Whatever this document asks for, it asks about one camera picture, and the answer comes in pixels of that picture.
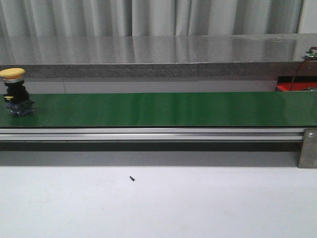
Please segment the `yellow mushroom push button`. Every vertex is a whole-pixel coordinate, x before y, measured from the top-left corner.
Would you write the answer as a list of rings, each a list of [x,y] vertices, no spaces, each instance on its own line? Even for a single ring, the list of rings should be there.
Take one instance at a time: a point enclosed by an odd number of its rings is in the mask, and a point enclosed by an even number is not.
[[[34,101],[30,99],[24,86],[24,73],[25,70],[22,68],[8,68],[0,71],[0,76],[7,87],[6,94],[3,95],[5,107],[10,115],[18,117],[35,111]]]

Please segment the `red plastic bin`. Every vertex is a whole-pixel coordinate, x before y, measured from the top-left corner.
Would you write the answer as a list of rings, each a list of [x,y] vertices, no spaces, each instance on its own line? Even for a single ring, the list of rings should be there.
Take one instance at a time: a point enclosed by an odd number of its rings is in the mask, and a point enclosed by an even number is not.
[[[316,76],[296,76],[292,81],[291,76],[281,76],[278,78],[277,91],[316,91]]]

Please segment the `green conveyor belt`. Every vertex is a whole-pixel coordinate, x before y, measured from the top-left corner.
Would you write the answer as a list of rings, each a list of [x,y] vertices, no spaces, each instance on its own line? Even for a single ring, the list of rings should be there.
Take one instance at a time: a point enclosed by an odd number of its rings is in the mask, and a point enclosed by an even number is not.
[[[36,94],[35,111],[0,108],[1,127],[311,127],[316,92]]]

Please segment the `small green circuit board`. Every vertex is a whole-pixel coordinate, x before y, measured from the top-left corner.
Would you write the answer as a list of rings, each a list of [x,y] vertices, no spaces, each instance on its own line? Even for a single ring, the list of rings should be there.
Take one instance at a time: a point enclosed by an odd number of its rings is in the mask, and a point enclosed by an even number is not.
[[[314,51],[305,51],[305,53],[303,54],[303,59],[316,60],[317,54]]]

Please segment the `aluminium conveyor frame rail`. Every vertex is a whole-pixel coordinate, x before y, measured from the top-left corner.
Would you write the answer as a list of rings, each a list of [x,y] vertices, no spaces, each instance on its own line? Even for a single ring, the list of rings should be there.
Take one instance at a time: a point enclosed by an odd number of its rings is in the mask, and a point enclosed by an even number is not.
[[[304,128],[2,128],[1,141],[302,140]]]

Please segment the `steel conveyor support bracket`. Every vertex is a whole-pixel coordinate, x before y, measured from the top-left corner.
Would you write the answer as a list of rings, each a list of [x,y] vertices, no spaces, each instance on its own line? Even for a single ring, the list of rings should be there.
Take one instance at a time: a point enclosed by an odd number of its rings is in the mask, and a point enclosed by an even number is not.
[[[317,168],[317,129],[306,129],[303,136],[303,144],[299,158],[298,168]]]

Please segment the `white pleated curtain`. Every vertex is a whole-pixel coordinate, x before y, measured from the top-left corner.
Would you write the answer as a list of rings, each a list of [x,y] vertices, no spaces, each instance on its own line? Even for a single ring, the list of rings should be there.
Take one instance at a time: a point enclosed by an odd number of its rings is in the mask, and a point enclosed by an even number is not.
[[[3,37],[296,33],[301,0],[3,0]]]

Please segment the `grey stone counter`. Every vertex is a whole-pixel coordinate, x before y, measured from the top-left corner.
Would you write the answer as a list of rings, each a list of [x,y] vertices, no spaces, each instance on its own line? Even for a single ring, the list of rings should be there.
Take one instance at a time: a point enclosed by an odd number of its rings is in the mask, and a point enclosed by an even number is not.
[[[1,37],[2,69],[25,69],[41,93],[274,91],[281,76],[317,76],[303,54],[316,34]]]

